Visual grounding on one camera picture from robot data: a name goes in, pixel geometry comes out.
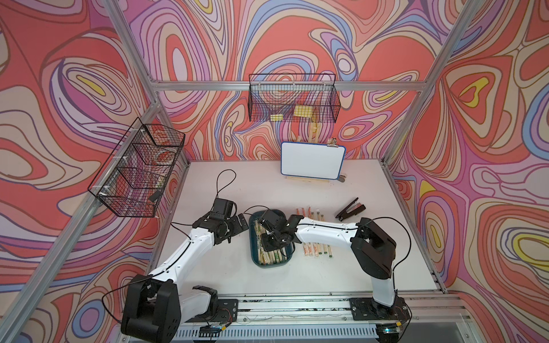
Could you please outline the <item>green panda chopsticks pair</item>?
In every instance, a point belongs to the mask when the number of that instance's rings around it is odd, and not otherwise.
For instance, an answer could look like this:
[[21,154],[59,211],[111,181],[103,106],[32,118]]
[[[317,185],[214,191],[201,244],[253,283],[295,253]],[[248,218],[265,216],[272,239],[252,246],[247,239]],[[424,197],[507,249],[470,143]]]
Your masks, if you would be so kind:
[[[314,220],[322,221],[323,215],[319,211],[311,212],[310,217]],[[323,254],[327,254],[327,246],[321,243],[314,243],[315,256],[319,257]]]

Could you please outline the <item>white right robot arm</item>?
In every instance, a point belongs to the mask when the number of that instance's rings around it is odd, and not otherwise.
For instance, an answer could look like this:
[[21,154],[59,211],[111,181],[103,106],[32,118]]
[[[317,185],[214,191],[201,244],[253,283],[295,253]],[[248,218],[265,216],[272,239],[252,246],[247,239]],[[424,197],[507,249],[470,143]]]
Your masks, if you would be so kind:
[[354,300],[356,320],[387,320],[395,314],[397,290],[393,281],[396,241],[375,220],[361,218],[357,223],[332,223],[293,214],[286,217],[265,211],[258,224],[266,229],[260,236],[264,251],[321,243],[352,251],[360,268],[371,277],[373,295]]

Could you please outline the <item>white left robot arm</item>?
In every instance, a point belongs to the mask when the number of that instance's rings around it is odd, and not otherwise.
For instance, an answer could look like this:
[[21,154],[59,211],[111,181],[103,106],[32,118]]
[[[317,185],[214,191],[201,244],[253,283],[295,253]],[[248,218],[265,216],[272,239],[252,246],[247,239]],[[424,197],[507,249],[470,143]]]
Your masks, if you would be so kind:
[[220,307],[217,290],[206,286],[183,287],[198,261],[214,246],[229,242],[248,230],[237,205],[217,198],[207,214],[192,224],[187,240],[147,276],[137,275],[128,284],[121,332],[146,342],[171,342],[181,323],[189,320],[232,321],[232,312]]

